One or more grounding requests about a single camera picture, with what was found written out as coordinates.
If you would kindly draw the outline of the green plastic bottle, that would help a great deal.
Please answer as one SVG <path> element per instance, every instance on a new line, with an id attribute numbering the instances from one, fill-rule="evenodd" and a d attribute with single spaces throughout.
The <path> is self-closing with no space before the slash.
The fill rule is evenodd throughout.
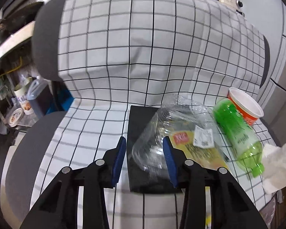
<path id="1" fill-rule="evenodd" d="M 228 98 L 220 100 L 213 108 L 213 116 L 226 134 L 239 168 L 253 177 L 261 175 L 264 172 L 263 146 L 233 102 Z"/>

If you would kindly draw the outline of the white tissue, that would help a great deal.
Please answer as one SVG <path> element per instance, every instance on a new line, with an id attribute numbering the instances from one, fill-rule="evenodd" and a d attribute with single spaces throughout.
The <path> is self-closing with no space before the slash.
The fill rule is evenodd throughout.
<path id="1" fill-rule="evenodd" d="M 266 144 L 262 151 L 262 186 L 267 194 L 286 187 L 286 143 L 282 147 Z"/>

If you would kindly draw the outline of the black trash bag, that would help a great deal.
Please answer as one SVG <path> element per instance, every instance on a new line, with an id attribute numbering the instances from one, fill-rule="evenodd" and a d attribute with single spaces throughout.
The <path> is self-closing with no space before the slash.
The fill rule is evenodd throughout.
<path id="1" fill-rule="evenodd" d="M 184 106 L 131 106 L 127 135 L 130 191 L 145 194 L 180 193 L 170 182 L 163 138 L 182 128 Z"/>

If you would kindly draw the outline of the clear plastic food container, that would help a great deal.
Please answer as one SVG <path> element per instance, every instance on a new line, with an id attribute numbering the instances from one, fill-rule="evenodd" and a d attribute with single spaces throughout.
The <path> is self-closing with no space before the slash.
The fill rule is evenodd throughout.
<path id="1" fill-rule="evenodd" d="M 174 148 L 202 167 L 211 170 L 227 167 L 212 111 L 202 103 L 172 95 L 147 123 L 131 156 L 151 178 L 169 178 L 162 147 L 166 136 Z"/>

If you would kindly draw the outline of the orange white instant noodle bowl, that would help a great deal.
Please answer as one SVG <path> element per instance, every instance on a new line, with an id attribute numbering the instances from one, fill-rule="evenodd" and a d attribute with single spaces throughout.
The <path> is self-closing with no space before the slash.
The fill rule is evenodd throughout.
<path id="1" fill-rule="evenodd" d="M 250 126 L 252 126 L 257 119 L 264 116 L 263 109 L 255 99 L 238 88 L 229 88 L 228 99 L 237 107 L 244 120 Z"/>

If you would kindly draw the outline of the white kitchen counter shelf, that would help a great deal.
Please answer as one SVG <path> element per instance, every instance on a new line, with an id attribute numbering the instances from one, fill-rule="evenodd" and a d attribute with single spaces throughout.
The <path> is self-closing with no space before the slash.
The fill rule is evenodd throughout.
<path id="1" fill-rule="evenodd" d="M 35 21 L 32 21 L 4 41 L 0 45 L 0 60 L 14 48 L 27 42 L 33 36 L 34 27 Z"/>

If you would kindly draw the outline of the grey mesh office chair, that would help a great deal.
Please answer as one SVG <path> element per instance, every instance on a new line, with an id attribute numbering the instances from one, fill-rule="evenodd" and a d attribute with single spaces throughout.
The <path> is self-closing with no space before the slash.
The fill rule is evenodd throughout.
<path id="1" fill-rule="evenodd" d="M 266 228 L 262 122 L 237 154 L 218 107 L 250 98 L 267 41 L 215 0 L 51 0 L 32 54 L 73 97 L 24 137 L 13 177 L 31 193 L 21 228 Z"/>

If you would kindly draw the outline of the small round printed tin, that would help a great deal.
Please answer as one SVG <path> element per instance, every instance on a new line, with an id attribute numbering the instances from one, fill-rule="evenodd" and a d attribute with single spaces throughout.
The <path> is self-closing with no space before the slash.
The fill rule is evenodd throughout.
<path id="1" fill-rule="evenodd" d="M 23 117 L 24 117 L 23 109 L 22 108 L 15 109 L 9 116 L 8 120 L 9 126 L 16 127 Z"/>

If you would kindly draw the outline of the dark soy sauce jug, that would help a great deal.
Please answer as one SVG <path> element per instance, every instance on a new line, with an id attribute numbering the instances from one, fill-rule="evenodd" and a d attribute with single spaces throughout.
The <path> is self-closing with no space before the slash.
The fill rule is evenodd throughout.
<path id="1" fill-rule="evenodd" d="M 45 116 L 53 100 L 48 81 L 37 76 L 29 86 L 27 99 L 38 119 Z"/>

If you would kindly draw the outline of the white printed canister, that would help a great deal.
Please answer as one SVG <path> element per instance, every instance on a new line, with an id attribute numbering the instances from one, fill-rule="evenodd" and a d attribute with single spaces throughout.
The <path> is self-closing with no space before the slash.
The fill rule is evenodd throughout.
<path id="1" fill-rule="evenodd" d="M 26 115 L 31 115 L 34 113 L 33 108 L 27 99 L 27 93 L 32 81 L 32 77 L 22 76 L 22 80 L 14 88 L 14 94 L 17 98 L 17 101 L 19 102 Z"/>

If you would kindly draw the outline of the white black checkered cloth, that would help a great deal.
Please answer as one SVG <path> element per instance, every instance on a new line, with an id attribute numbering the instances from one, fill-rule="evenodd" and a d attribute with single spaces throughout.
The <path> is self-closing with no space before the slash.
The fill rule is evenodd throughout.
<path id="1" fill-rule="evenodd" d="M 257 98 L 266 38 L 215 0 L 50 0 L 33 59 L 73 102 L 47 144 L 31 203 L 65 166 L 83 168 L 128 134 L 131 106 L 179 94 L 212 108 L 230 87 Z"/>

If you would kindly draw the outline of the grey refrigerator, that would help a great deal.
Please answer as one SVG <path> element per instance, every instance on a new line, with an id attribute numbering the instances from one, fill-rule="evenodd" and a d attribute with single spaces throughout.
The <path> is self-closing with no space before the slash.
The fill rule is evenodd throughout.
<path id="1" fill-rule="evenodd" d="M 264 111 L 262 118 L 273 125 L 286 103 L 286 6 L 282 0 L 241 0 L 245 18 L 266 38 L 269 45 L 269 68 L 257 101 Z"/>

